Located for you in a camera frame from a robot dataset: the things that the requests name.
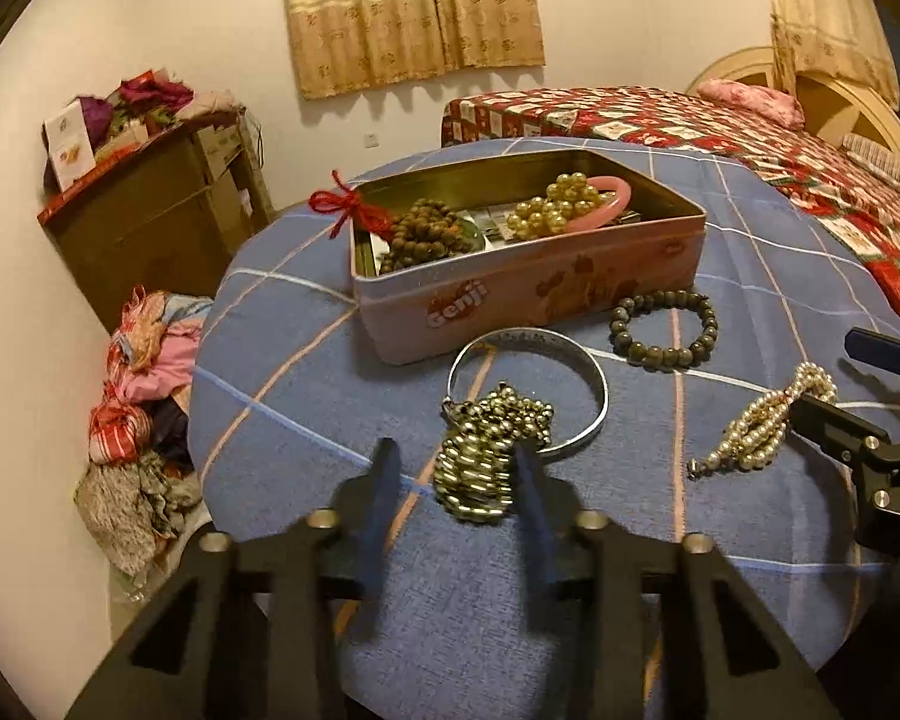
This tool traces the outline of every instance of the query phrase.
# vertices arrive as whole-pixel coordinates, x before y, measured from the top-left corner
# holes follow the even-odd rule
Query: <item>black clamp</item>
[[[845,339],[847,354],[900,375],[900,340],[855,327]],[[824,454],[850,468],[857,493],[861,544],[900,557],[900,444],[887,432],[804,395],[790,408],[791,429]]]
[[[710,536],[636,536],[515,450],[530,589],[583,602],[566,716],[643,717],[645,593],[660,595],[668,715],[839,720],[816,675]]]
[[[367,473],[338,486],[329,509],[276,536],[237,543],[208,531],[144,607],[77,696],[67,720],[189,720],[235,697],[218,663],[218,629],[235,595],[270,593],[266,716],[346,720],[328,603],[376,594],[396,512],[400,452],[377,443]]]

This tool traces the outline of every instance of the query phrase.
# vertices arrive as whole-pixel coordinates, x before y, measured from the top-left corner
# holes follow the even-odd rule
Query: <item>screw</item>
[[[333,509],[316,509],[307,514],[307,524],[311,528],[329,530],[340,525],[340,515]]]
[[[200,549],[204,552],[226,552],[233,541],[227,533],[214,531],[213,533],[204,533],[200,537]]]
[[[577,527],[584,531],[602,531],[610,524],[610,518],[603,512],[594,512],[592,509],[584,509],[577,514]]]
[[[706,555],[714,547],[713,539],[706,533],[687,533],[680,543],[691,555]]]

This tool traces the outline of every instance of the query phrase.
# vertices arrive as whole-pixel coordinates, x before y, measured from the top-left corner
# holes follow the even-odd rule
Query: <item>red string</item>
[[[391,215],[385,208],[365,203],[358,191],[350,189],[340,180],[340,175],[336,170],[333,171],[333,180],[337,182],[337,186],[340,187],[343,194],[320,189],[311,194],[307,201],[318,214],[336,214],[343,211],[340,218],[337,219],[337,223],[333,225],[333,229],[330,230],[330,237],[337,237],[343,223],[348,218],[356,218],[367,232],[376,233],[385,241],[394,237],[389,231],[393,224]]]

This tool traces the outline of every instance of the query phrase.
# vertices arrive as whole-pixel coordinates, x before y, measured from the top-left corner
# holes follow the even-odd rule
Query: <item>silver bangle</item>
[[[494,330],[479,338],[474,338],[461,349],[450,367],[450,375],[447,378],[447,394],[442,403],[443,418],[451,426],[457,424],[452,418],[451,409],[454,404],[458,403],[453,398],[453,390],[457,384],[460,368],[478,352],[489,347],[542,352],[554,360],[563,362],[564,365],[583,377],[586,386],[590,387],[594,400],[600,404],[600,413],[597,414],[596,419],[571,439],[540,450],[538,452],[540,459],[545,463],[562,460],[582,449],[597,437],[597,433],[600,433],[600,429],[604,426],[604,420],[607,418],[607,411],[610,408],[610,389],[607,387],[607,377],[593,356],[573,338],[567,338],[561,333],[554,333],[553,330],[544,330],[539,327],[508,327],[504,330]]]

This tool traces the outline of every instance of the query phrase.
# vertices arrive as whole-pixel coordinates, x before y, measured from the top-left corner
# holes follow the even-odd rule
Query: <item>beige curtain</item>
[[[447,70],[544,64],[536,0],[436,0]]]
[[[772,0],[775,81],[794,93],[797,75],[820,71],[869,87],[893,109],[900,85],[874,0]]]
[[[308,100],[443,72],[434,0],[287,0],[290,47]]]
[[[536,0],[287,0],[300,94],[543,64]]]

